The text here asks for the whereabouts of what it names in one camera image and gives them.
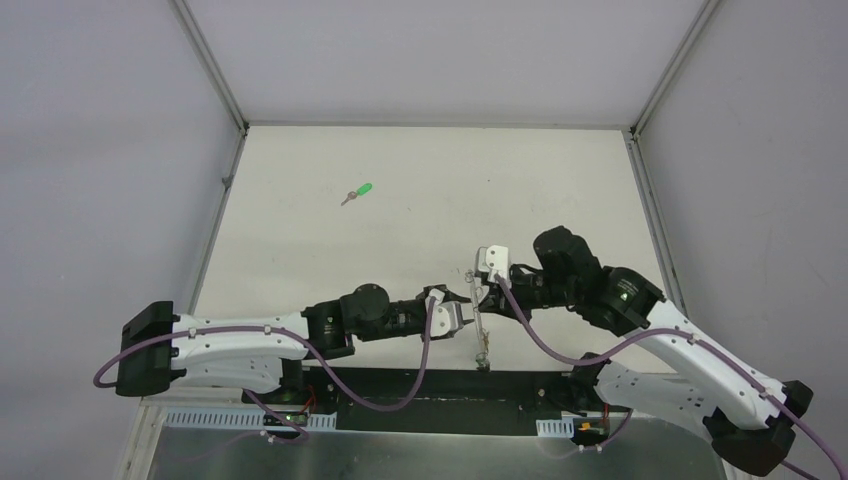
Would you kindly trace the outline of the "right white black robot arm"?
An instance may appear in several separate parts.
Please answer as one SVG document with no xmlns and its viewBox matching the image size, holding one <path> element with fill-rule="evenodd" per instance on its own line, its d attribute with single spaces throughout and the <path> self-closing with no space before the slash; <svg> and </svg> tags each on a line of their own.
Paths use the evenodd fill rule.
<svg viewBox="0 0 848 480">
<path fill-rule="evenodd" d="M 705 440 L 726 463 L 765 477 L 781 466 L 796 438 L 812 390 L 780 381 L 718 344 L 643 275 L 603 265 L 586 241 L 557 226 L 533 243 L 537 267 L 517 264 L 504 246 L 478 250 L 475 273 L 488 292 L 484 313 L 522 324 L 535 310 L 564 308 L 671 367 L 678 382 L 653 378 L 612 354 L 571 361 L 569 400 L 583 410 L 599 403 L 646 413 Z"/>
</svg>

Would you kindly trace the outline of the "large wire keyring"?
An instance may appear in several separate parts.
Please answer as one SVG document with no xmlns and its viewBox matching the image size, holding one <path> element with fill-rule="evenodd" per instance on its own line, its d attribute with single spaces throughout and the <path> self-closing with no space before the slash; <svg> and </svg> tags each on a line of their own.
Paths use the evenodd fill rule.
<svg viewBox="0 0 848 480">
<path fill-rule="evenodd" d="M 477 354 L 483 352 L 489 358 L 489 334 L 484 327 L 482 314 L 478 311 L 478 294 L 481 292 L 481 289 L 473 270 L 468 270 L 465 273 L 465 281 L 469 286 L 469 298 L 472 300 L 471 309 L 478 341 Z"/>
</svg>

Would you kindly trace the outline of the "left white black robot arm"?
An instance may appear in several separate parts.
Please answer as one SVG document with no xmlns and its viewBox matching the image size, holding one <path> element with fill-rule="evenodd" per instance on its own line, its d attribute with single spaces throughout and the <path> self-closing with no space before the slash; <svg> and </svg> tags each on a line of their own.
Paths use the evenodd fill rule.
<svg viewBox="0 0 848 480">
<path fill-rule="evenodd" d="M 237 388 L 293 404 L 305 378 L 291 363 L 351 356 L 355 341 L 450 338 L 469 324 L 463 308 L 470 302 L 444 285 L 393 301 L 379 285 L 364 284 L 293 313 L 210 319 L 156 301 L 123 326 L 109 386 L 123 397 L 153 396 L 173 385 Z"/>
</svg>

